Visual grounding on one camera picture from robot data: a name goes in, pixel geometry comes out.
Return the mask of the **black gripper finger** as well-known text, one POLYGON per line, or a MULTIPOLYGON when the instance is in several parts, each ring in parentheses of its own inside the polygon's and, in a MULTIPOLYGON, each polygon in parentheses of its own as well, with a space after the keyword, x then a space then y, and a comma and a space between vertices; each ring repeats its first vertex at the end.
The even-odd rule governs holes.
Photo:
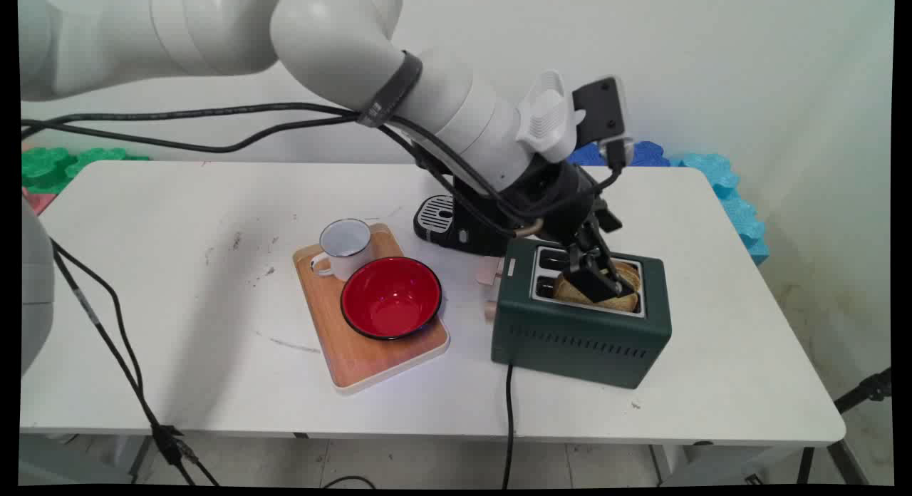
POLYGON ((576 244, 567 247, 567 281, 592 302, 622 296, 622 281, 607 248, 584 252, 576 244))
POLYGON ((628 265, 615 263, 601 229, 597 230, 597 266, 606 279, 608 297, 626 297, 638 293, 638 272, 628 265))

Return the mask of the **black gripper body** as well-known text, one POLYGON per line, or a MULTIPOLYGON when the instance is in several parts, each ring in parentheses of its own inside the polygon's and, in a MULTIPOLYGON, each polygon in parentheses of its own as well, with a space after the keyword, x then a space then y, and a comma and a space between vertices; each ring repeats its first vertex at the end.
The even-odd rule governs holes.
POLYGON ((534 160, 512 183, 512 206, 531 221, 543 220, 535 235, 545 242, 593 249, 595 229, 612 233, 623 226, 601 190, 590 191, 596 185, 595 178, 572 162, 534 160))

